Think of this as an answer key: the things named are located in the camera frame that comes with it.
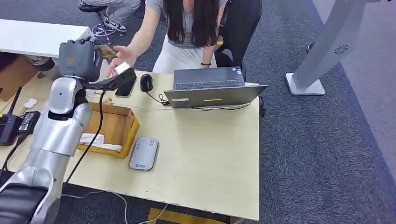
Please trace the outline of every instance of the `person sitting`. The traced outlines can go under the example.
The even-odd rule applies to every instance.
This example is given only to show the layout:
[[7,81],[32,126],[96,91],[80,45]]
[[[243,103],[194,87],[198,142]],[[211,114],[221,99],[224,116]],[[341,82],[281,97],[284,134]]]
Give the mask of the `person sitting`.
[[108,76],[123,62],[134,66],[136,59],[151,45],[161,13],[168,32],[153,72],[216,67],[214,49],[227,0],[146,0],[141,28],[128,46],[115,46],[117,56],[110,63]]
[[140,6],[141,0],[84,0],[91,6],[106,6],[106,14],[103,22],[106,26],[120,32],[126,32],[127,28],[122,23]]

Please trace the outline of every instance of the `black phone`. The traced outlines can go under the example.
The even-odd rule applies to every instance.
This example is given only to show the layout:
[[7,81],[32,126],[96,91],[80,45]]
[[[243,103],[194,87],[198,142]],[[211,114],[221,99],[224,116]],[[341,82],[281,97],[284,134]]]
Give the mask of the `black phone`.
[[132,79],[131,81],[123,84],[120,88],[115,92],[116,97],[128,98],[131,96],[132,88],[135,84],[136,79]]

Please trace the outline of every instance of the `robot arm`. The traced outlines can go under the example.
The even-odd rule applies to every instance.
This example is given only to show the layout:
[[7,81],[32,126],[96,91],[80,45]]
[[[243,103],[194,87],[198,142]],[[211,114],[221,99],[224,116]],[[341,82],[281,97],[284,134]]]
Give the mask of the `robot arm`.
[[90,84],[98,80],[102,60],[95,40],[60,45],[59,68],[64,77],[52,84],[27,158],[0,188],[0,223],[54,223],[69,159],[92,115],[85,90],[113,91],[136,78],[125,63],[116,68],[115,77]]

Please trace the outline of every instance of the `sneaker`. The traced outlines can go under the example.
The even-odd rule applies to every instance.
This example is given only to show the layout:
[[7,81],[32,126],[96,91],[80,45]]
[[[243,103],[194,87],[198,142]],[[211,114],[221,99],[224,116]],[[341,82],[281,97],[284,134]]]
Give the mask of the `sneaker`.
[[111,28],[113,28],[115,30],[118,30],[120,32],[126,32],[127,31],[127,28],[125,26],[109,20],[109,17],[107,17],[107,16],[103,16],[103,23],[107,27],[111,27]]

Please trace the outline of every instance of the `white table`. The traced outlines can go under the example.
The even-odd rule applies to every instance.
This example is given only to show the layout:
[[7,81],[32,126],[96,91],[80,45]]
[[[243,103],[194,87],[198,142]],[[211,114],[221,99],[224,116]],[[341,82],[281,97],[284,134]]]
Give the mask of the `white table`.
[[87,36],[89,27],[0,20],[0,52],[58,58],[59,45]]
[[[259,100],[236,111],[162,110],[163,106],[140,90],[140,75],[130,98],[116,98],[114,91],[104,99],[132,108],[140,123],[138,138],[154,138],[160,143],[151,171],[128,168],[125,159],[90,152],[80,163],[70,183],[164,202],[198,210],[259,219]],[[151,73],[156,98],[172,89],[173,75]],[[23,102],[34,97],[40,110],[51,81],[33,78],[22,89],[15,114]],[[99,95],[88,100],[98,102]],[[7,105],[0,105],[0,112]],[[15,152],[9,168],[15,171],[25,160],[32,138]],[[12,147],[0,147],[4,161]],[[70,158],[68,176],[80,158],[77,150]]]

